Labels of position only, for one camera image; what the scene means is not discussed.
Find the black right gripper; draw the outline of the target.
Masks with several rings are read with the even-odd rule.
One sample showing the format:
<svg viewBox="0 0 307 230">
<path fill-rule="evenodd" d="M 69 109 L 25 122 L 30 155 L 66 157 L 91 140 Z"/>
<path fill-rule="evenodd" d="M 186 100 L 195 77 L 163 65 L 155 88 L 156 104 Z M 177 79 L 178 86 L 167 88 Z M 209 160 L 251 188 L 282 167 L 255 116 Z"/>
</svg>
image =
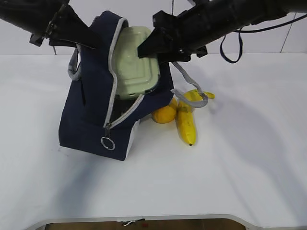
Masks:
<svg viewBox="0 0 307 230">
<path fill-rule="evenodd" d="M 205 45 L 191 47 L 188 41 L 192 38 L 190 26 L 185 29 L 176 16 L 159 11 L 153 16 L 153 24 L 154 30 L 137 48 L 139 58 L 157 54 L 162 62 L 188 62 L 192 54 L 199 58 L 207 55 Z"/>
</svg>

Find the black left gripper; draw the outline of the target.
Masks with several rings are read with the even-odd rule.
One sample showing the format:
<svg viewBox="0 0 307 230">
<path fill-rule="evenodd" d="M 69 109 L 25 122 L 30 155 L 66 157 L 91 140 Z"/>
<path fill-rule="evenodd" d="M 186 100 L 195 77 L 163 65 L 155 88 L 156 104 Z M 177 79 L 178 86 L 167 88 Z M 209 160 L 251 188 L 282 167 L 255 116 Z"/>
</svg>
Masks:
<svg viewBox="0 0 307 230">
<path fill-rule="evenodd" d="M 50 46 L 85 46 L 97 49 L 102 40 L 68 4 L 31 4 L 30 43 L 41 46 L 49 37 Z"/>
</svg>

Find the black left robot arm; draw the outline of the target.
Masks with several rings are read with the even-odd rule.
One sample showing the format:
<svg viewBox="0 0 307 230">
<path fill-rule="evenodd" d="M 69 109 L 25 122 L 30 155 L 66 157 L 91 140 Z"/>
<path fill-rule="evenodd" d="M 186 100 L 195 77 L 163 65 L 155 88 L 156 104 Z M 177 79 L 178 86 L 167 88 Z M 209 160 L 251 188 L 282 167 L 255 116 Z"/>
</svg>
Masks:
<svg viewBox="0 0 307 230">
<path fill-rule="evenodd" d="M 68 0 L 2 0 L 0 18 L 29 32 L 29 42 L 38 47 L 45 39 L 50 46 L 97 49 L 102 44 Z"/>
</svg>

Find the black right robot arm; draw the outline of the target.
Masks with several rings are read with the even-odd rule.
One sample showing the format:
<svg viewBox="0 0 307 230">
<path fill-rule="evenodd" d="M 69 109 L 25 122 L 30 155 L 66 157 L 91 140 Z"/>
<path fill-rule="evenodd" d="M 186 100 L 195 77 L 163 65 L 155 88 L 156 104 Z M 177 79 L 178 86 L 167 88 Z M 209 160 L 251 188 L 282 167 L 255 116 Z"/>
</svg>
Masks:
<svg viewBox="0 0 307 230">
<path fill-rule="evenodd" d="M 207 55 L 206 45 L 245 26 L 307 11 L 305 0 L 196 0 L 178 15 L 159 11 L 154 30 L 137 48 L 139 58 L 158 56 L 161 62 L 189 62 Z"/>
</svg>

